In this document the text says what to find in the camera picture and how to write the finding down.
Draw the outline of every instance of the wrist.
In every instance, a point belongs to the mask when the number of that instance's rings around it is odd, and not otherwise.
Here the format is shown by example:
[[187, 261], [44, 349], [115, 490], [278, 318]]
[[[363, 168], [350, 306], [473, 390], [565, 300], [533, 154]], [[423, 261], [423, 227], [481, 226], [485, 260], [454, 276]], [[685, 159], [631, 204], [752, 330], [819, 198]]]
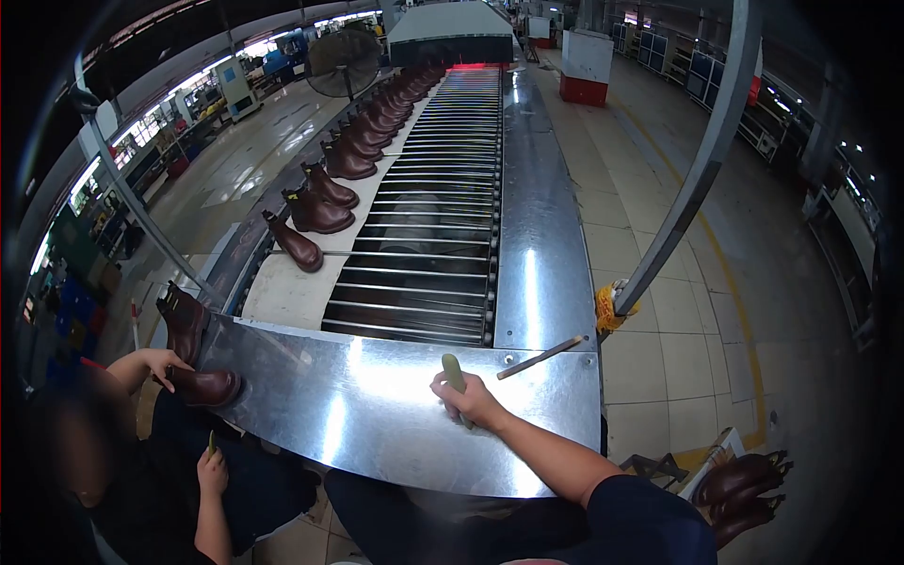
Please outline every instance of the wrist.
[[218, 492], [215, 488], [201, 488], [201, 504], [212, 503], [212, 502], [221, 502], [222, 493]]
[[497, 436], [502, 436], [503, 433], [511, 427], [512, 421], [516, 419], [516, 417], [512, 414], [512, 412], [506, 409], [500, 409], [499, 413], [495, 415], [495, 417], [489, 422], [489, 430], [495, 433]]

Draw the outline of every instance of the wooden stick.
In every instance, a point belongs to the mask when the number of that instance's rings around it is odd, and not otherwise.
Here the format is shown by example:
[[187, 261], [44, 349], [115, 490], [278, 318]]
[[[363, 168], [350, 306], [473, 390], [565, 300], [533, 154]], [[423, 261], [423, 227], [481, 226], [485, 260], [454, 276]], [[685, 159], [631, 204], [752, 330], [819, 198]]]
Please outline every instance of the wooden stick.
[[504, 371], [499, 371], [496, 374], [496, 378], [501, 381], [502, 379], [511, 377], [512, 375], [517, 374], [517, 373], [523, 371], [524, 369], [533, 367], [533, 365], [539, 363], [540, 361], [546, 361], [553, 355], [558, 355], [559, 353], [562, 353], [563, 351], [571, 349], [575, 345], [579, 344], [581, 342], [581, 340], [583, 340], [583, 339], [584, 338], [581, 337], [580, 335], [575, 335], [568, 341], [562, 342], [561, 344], [558, 344], [555, 347], [553, 347], [552, 349], [546, 350], [543, 353], [540, 353], [539, 355], [537, 355], [535, 357], [531, 357], [527, 361], [522, 361], [521, 363], [518, 363], [514, 367], [509, 367], [508, 369], [505, 369]]

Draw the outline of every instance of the stainless steel table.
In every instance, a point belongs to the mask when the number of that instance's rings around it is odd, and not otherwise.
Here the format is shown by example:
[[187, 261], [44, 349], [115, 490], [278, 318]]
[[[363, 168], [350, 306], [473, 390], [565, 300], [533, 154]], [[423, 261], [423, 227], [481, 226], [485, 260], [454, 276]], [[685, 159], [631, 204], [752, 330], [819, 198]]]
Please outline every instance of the stainless steel table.
[[203, 369], [244, 377], [218, 413], [325, 465], [399, 485], [460, 494], [534, 497], [551, 491], [499, 438], [456, 424], [429, 388], [452, 353], [510, 410], [599, 448], [595, 353], [566, 352], [516, 376], [497, 372], [538, 352], [371, 339], [213, 315]]
[[[441, 371], [442, 354], [453, 353], [512, 413], [599, 449], [593, 289], [572, 182], [527, 70], [502, 74], [496, 348], [310, 332], [215, 315], [199, 364], [232, 369], [245, 380], [237, 401], [219, 411], [226, 420], [325, 465], [400, 485], [552, 495], [499, 438], [446, 415], [428, 385]], [[495, 378], [575, 335], [588, 339], [509, 379]]]

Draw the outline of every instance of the white machine panel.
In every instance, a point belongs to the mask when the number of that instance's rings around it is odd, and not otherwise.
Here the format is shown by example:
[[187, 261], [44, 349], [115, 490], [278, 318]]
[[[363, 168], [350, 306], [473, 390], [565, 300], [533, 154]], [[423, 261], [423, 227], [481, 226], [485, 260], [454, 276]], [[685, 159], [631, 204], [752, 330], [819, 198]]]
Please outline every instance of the white machine panel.
[[572, 30], [562, 33], [562, 74], [572, 79], [609, 83], [612, 40], [603, 33]]
[[220, 82], [220, 90], [226, 98], [233, 122], [244, 118], [254, 110], [260, 108], [258, 97], [248, 86], [245, 80], [245, 70], [236, 58], [229, 59], [216, 66], [217, 80]]

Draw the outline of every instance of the dark blue shirt sleeve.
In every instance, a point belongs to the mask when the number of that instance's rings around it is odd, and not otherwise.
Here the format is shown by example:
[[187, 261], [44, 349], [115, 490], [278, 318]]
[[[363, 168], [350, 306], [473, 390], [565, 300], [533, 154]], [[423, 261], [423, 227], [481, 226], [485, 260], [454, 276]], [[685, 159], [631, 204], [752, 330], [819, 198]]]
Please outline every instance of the dark blue shirt sleeve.
[[716, 565], [712, 528], [691, 503], [637, 476], [597, 485], [587, 506], [590, 538], [547, 557], [569, 565]]

